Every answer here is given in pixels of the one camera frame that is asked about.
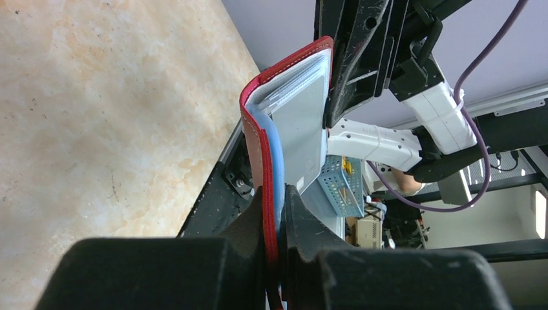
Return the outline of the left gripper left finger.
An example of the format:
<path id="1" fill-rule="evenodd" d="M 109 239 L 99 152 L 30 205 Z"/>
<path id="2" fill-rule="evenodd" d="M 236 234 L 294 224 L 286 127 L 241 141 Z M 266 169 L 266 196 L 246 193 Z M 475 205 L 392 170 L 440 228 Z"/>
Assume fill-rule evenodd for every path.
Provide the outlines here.
<path id="1" fill-rule="evenodd" d="M 89 238 L 62 257 L 38 309 L 264 309 L 262 191 L 209 237 Z"/>

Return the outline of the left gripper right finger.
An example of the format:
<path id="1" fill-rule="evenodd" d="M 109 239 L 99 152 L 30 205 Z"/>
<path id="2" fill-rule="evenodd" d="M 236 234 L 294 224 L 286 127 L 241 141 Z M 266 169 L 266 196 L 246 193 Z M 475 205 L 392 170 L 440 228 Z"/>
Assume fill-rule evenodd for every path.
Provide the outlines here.
<path id="1" fill-rule="evenodd" d="M 346 243 L 285 190 L 281 296 L 289 309 L 510 309 L 494 269 L 470 250 Z"/>

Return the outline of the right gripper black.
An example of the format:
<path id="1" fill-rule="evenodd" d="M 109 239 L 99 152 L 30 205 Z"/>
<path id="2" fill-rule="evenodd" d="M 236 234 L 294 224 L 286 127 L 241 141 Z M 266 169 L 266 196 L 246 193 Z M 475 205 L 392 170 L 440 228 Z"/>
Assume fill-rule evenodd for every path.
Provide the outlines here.
<path id="1" fill-rule="evenodd" d="M 399 101 L 415 96 L 445 78 L 432 55 L 441 36 L 443 21 L 467 5 L 468 1 L 409 1 L 399 44 L 395 53 L 388 89 Z M 376 32 L 390 19 L 392 2 L 316 1 L 314 38 L 333 39 L 332 76 L 324 109 L 323 125 L 332 128 L 347 113 L 373 98 L 373 86 L 359 82 L 378 73 L 380 57 L 373 55 L 364 65 L 366 48 Z"/>

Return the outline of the red leather card holder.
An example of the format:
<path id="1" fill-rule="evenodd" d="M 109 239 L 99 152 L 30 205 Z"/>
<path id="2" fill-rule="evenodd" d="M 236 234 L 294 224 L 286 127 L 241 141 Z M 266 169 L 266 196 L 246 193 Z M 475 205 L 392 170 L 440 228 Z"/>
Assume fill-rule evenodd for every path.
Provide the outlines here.
<path id="1" fill-rule="evenodd" d="M 282 309 L 279 249 L 286 186 L 306 190 L 325 162 L 333 39 L 323 36 L 254 77 L 239 99 L 253 188 L 260 192 L 266 296 Z"/>

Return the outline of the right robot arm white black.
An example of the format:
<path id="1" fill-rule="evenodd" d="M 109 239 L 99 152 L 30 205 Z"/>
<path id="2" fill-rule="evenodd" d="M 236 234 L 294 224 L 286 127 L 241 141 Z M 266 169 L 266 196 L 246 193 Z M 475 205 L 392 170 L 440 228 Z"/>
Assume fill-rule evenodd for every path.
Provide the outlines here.
<path id="1" fill-rule="evenodd" d="M 317 1 L 315 37 L 333 39 L 324 112 L 332 154 L 382 163 L 424 183 L 444 180 L 486 154 L 547 144 L 547 108 L 497 118 L 463 116 L 432 51 L 443 21 L 465 1 Z M 396 130 L 345 118 L 389 90 L 419 122 Z"/>

